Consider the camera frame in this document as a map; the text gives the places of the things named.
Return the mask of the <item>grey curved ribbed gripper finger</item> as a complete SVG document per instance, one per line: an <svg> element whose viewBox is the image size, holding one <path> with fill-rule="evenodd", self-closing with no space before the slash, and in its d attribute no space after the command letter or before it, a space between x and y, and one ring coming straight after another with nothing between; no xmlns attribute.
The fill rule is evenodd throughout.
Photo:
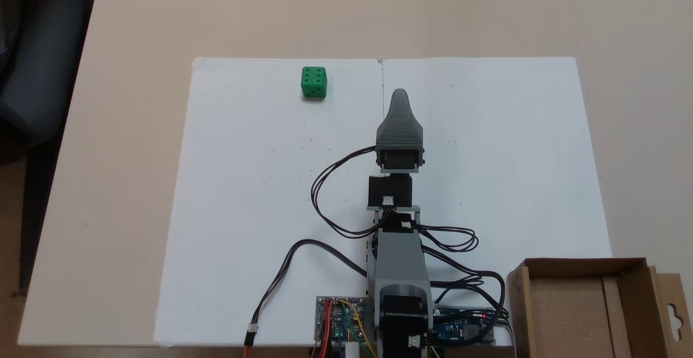
<svg viewBox="0 0 693 358"><path fill-rule="evenodd" d="M388 113L376 131L376 150L423 150L423 127L405 89L395 89L391 95Z"/></svg>

